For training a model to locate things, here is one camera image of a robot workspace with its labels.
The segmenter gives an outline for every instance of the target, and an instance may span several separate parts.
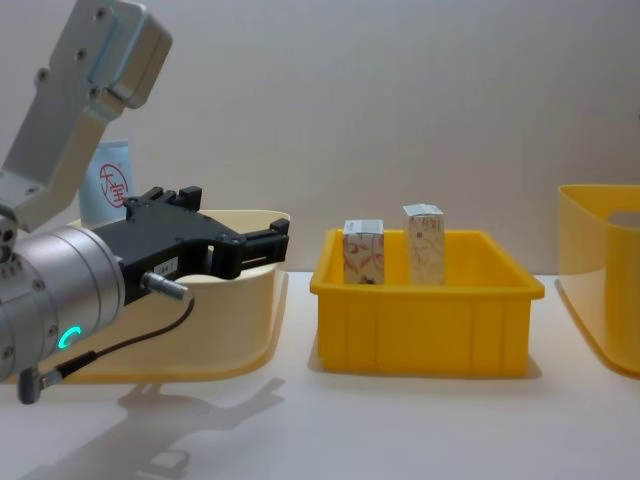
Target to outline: black cable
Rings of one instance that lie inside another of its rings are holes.
[[[166,327],[160,328],[158,330],[154,330],[153,332],[145,333],[144,335],[139,335],[137,337],[130,338],[128,340],[124,340],[120,343],[116,343],[115,345],[111,345],[110,347],[105,348],[104,350],[100,350],[96,352],[95,350],[90,350],[82,355],[78,355],[77,357],[72,358],[71,360],[67,360],[59,365],[55,366],[55,369],[60,372],[62,378],[65,378],[71,375],[74,372],[77,372],[83,367],[86,367],[90,363],[95,362],[100,357],[104,357],[110,353],[115,352],[116,350],[120,350],[121,348],[128,347],[129,345],[133,345],[134,343],[139,343],[144,340],[148,340],[153,337],[157,337],[159,335],[163,335],[171,330],[178,328],[188,317],[191,315],[193,311],[193,307],[196,304],[195,298],[192,298],[189,301],[189,305],[185,309],[184,313],[180,315],[180,317],[173,323],[170,323]]]

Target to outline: cream plastic tray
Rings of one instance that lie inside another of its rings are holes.
[[[203,210],[237,232],[261,230],[287,214],[266,210]],[[231,281],[195,275],[189,285],[196,305],[177,329],[107,355],[66,379],[66,383],[205,381],[227,378],[265,364],[278,340],[287,290],[279,265],[247,270]],[[41,364],[98,350],[173,322],[186,305],[151,294],[127,306],[111,327]]]

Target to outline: silver cylindrical joint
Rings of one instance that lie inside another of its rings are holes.
[[[158,275],[153,272],[146,272],[142,275],[141,280],[142,288],[149,290],[150,292],[161,293],[175,300],[181,300],[188,302],[193,297],[191,290],[184,285],[180,285],[173,280],[169,280],[162,275]]]
[[[124,298],[118,261],[93,232],[18,241],[0,265],[0,381],[111,325]]]

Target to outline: red logo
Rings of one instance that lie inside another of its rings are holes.
[[[119,208],[124,203],[129,186],[124,174],[115,165],[105,163],[100,169],[102,194],[112,206]]]

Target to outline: white table surface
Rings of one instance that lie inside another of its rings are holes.
[[[274,358],[231,380],[0,386],[0,478],[640,478],[640,382],[609,371],[539,277],[522,380],[376,378],[309,368],[316,298],[291,273]]]

